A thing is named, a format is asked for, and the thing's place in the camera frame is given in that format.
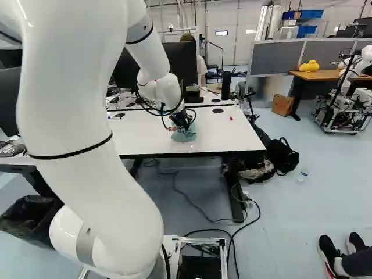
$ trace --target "sneaker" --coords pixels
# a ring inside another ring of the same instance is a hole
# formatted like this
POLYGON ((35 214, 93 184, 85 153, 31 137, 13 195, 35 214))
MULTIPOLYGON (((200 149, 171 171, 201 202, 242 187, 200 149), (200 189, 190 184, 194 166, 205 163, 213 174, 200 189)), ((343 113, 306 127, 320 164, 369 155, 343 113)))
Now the sneaker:
POLYGON ((334 270, 334 263, 336 257, 343 257, 340 250, 335 248, 331 238, 327 235, 322 235, 319 238, 318 253, 325 265, 325 273, 329 279, 344 279, 348 277, 338 276, 334 270))
POLYGON ((352 232, 346 239, 346 247, 349 254, 356 253, 360 250, 367 249, 368 247, 364 244, 362 238, 356 232, 352 232))

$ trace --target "table leg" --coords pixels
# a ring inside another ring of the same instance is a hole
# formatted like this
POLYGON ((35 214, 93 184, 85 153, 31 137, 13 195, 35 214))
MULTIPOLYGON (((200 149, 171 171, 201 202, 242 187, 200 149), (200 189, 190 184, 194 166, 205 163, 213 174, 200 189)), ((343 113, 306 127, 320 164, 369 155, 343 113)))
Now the table leg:
POLYGON ((141 159, 134 159, 134 162, 133 162, 133 166, 132 168, 129 170, 129 173, 130 175, 135 178, 137 176, 137 173, 138 173, 138 169, 141 167, 142 165, 142 162, 144 160, 141 158, 141 159))
POLYGON ((292 87, 292 91, 290 93, 291 96, 294 96, 295 99, 294 99, 294 102, 293 102, 293 106, 292 106, 292 112, 291 112, 291 116, 296 120, 296 121, 300 121, 301 118, 296 114, 296 111, 297 111, 297 108, 298 108, 298 105, 300 104, 300 101, 301 101, 301 96, 302 96, 302 93, 303 93, 303 90, 305 89, 305 84, 306 84, 306 81, 299 78, 299 77, 294 77, 293 79, 293 87, 292 87))
POLYGON ((31 184, 39 195, 57 198, 57 195, 52 191, 35 166, 2 165, 0 166, 0 171, 4 173, 19 173, 31 184))
POLYGON ((232 218, 234 219, 235 223, 243 223, 243 210, 246 208, 246 203, 240 202, 243 200, 243 190, 239 182, 239 175, 234 160, 228 160, 227 167, 228 171, 224 174, 224 176, 226 179, 228 197, 230 199, 232 218))

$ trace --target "black backpack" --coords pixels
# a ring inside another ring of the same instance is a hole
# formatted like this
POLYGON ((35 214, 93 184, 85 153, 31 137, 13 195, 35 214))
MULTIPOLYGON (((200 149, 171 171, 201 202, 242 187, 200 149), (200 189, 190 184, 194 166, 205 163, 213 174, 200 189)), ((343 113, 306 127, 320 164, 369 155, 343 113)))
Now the black backpack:
POLYGON ((284 176, 290 171, 293 171, 298 164, 299 156, 300 154, 298 152, 293 151, 289 147, 288 141, 285 138, 272 139, 267 147, 267 157, 274 164, 279 176, 284 176))

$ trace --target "white table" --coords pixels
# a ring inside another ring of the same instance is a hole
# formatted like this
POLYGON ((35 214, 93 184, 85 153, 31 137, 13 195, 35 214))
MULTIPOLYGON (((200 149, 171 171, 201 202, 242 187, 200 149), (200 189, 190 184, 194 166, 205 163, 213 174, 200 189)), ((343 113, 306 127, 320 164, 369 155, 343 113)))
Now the white table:
MULTIPOLYGON (((120 157, 196 157, 266 150, 240 108, 224 106, 193 109, 197 113, 197 136, 192 142, 175 142, 171 139, 172 132, 163 127, 161 117, 152 116, 143 110, 126 111, 121 120, 110 120, 113 140, 120 157), (223 109, 224 112, 214 113, 215 108, 223 109)), ((170 120, 167 117, 164 120, 170 126, 170 120)))
MULTIPOLYGON (((232 106, 234 105, 233 100, 221 100, 221 95, 206 91, 206 87, 200 89, 200 96, 204 97, 202 103, 185 103, 186 108, 200 108, 204 106, 232 106)), ((143 110, 144 108, 141 105, 135 104, 134 106, 128 106, 129 104, 134 103, 136 97, 135 94, 130 92, 123 92, 118 95, 122 100, 118 104, 108 104, 108 111, 117 111, 117 110, 143 110)))
MULTIPOLYGON (((260 156, 266 148, 239 107, 201 107, 194 110, 197 113, 197 136, 192 142, 172 140, 172 132, 163 127, 160 117, 144 110, 125 111, 121 120, 109 120, 117 153, 122 159, 135 159, 130 170, 133 177, 143 158, 221 156, 229 164, 224 175, 233 218, 243 220, 242 203, 234 198, 242 199, 242 189, 234 163, 230 162, 242 156, 260 156), (215 113, 214 109, 223 109, 223 112, 215 113)), ((167 117, 164 120, 166 124, 170 121, 167 117)), ((21 173, 37 192, 50 194, 51 190, 32 158, 0 158, 0 171, 21 173)))

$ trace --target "person's leg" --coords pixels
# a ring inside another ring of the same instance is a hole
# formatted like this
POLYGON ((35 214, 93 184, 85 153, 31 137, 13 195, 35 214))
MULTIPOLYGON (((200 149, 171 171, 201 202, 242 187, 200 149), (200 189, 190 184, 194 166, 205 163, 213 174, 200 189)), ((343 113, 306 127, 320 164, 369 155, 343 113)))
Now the person's leg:
POLYGON ((327 235, 322 235, 319 238, 318 252, 325 266, 325 273, 329 279, 335 278, 349 278, 344 270, 335 269, 335 267, 341 266, 342 258, 344 255, 340 253, 339 249, 336 249, 331 238, 327 235))
POLYGON ((346 246, 350 255, 342 259, 343 270, 353 277, 372 276, 372 248, 367 247, 355 232, 346 240, 346 246))

